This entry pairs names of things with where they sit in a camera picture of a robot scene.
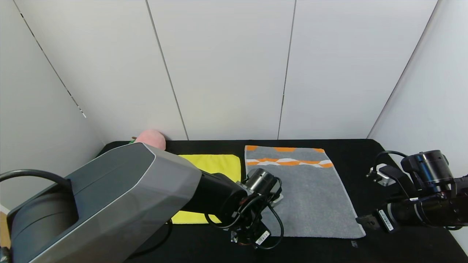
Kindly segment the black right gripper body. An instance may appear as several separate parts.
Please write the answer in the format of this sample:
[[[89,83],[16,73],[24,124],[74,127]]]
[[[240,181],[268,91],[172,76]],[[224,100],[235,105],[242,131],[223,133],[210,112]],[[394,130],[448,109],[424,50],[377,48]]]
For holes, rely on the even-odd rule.
[[[387,233],[401,228],[422,226],[422,219],[412,203],[387,203],[373,212],[381,228]]]

